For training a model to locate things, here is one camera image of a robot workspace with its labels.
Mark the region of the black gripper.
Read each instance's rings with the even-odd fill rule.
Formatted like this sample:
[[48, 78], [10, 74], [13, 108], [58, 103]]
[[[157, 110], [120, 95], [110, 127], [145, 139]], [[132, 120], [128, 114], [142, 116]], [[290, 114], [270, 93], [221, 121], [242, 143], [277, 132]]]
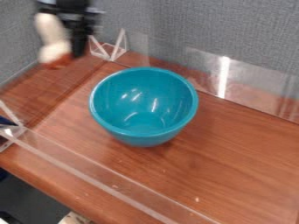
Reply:
[[36, 0], [37, 11], [58, 17], [70, 28], [70, 50], [74, 58], [84, 55], [92, 27], [105, 13], [98, 0]]

